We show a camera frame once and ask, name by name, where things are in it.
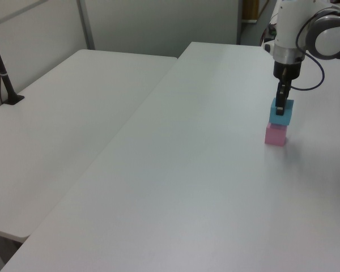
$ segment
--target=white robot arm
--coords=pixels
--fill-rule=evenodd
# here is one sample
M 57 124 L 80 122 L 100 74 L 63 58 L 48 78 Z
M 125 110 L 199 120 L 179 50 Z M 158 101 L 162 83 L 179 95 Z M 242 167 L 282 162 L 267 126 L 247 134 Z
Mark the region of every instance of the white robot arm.
M 288 93 L 293 88 L 291 82 L 300 75 L 301 63 L 308 55 L 306 50 L 323 60 L 340 58 L 340 6 L 326 0 L 282 0 L 275 40 L 263 47 L 275 61 L 274 76 L 280 80 L 276 114 L 283 115 Z

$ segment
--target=stacked cubes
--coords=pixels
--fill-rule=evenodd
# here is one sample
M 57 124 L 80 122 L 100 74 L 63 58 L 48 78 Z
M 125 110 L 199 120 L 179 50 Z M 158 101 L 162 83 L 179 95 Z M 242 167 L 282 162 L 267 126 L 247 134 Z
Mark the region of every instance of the stacked cubes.
M 284 115 L 276 115 L 276 98 L 273 99 L 270 121 L 266 129 L 265 143 L 274 146 L 284 146 L 286 142 L 287 126 L 292 116 L 293 100 L 287 100 Z

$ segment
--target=black stand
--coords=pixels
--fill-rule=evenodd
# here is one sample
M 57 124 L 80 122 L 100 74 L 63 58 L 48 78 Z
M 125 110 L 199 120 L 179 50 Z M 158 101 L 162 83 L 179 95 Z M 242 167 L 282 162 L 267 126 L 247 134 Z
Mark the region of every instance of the black stand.
M 5 68 L 5 65 L 2 61 L 2 58 L 0 56 L 0 76 L 2 78 L 2 81 L 5 85 L 6 91 L 7 91 L 7 100 L 4 101 L 4 104 L 9 104 L 9 105 L 15 105 L 17 102 L 21 101 L 24 99 L 24 96 L 22 95 L 17 95 L 11 85 L 9 76 L 7 75 L 7 71 Z

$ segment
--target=white table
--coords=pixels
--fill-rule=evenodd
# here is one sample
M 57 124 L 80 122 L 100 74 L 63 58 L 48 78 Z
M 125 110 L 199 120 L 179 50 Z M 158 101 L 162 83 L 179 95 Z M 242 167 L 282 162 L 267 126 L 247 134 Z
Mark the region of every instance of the white table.
M 3 271 L 340 272 L 340 61 L 322 65 L 267 146 L 272 58 L 192 43 Z M 306 59 L 294 85 L 318 80 Z
M 0 107 L 0 235 L 24 241 L 175 58 L 81 50 Z

